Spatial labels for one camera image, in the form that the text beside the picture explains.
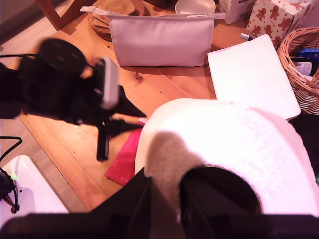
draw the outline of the stack of wooden plates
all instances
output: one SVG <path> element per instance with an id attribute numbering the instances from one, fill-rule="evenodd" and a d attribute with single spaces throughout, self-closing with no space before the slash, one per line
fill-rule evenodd
<path id="1" fill-rule="evenodd" d="M 118 12 L 124 15 L 144 16 L 148 15 L 142 0 L 97 0 L 93 6 L 100 9 Z M 112 41 L 109 18 L 95 13 L 88 13 L 91 27 L 103 39 Z"/>

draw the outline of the gingerbread pattern box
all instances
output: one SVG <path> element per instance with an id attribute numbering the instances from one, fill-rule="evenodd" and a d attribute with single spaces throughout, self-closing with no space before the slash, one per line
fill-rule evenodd
<path id="1" fill-rule="evenodd" d="M 302 26 L 316 4 L 319 0 L 256 0 L 247 30 L 255 36 L 268 34 L 277 49 L 287 33 Z"/>

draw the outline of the blue item in basket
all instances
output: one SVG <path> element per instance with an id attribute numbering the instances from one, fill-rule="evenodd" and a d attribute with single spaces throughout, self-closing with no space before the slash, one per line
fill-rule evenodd
<path id="1" fill-rule="evenodd" d="M 319 48 L 298 48 L 295 56 L 307 57 L 314 61 L 319 61 Z"/>

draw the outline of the white tray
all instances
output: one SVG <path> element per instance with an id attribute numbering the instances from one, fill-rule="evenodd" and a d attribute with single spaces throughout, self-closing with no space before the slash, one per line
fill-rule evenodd
<path id="1" fill-rule="evenodd" d="M 21 217 L 30 213 L 68 213 L 28 156 L 15 157 L 3 169 L 12 178 L 14 174 L 16 175 L 20 210 L 16 214 L 12 214 L 11 206 L 4 201 L 0 201 L 0 227 L 14 217 Z M 9 196 L 14 202 L 13 191 Z"/>
<path id="2" fill-rule="evenodd" d="M 218 100 L 242 103 L 285 119 L 300 114 L 269 35 L 210 52 L 208 62 Z"/>

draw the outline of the white pouch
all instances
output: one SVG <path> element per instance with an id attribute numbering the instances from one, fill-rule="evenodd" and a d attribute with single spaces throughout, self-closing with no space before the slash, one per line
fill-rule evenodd
<path id="1" fill-rule="evenodd" d="M 121 66 L 203 66 L 210 52 L 214 20 L 225 13 L 130 16 L 84 6 L 109 17 L 114 51 Z"/>

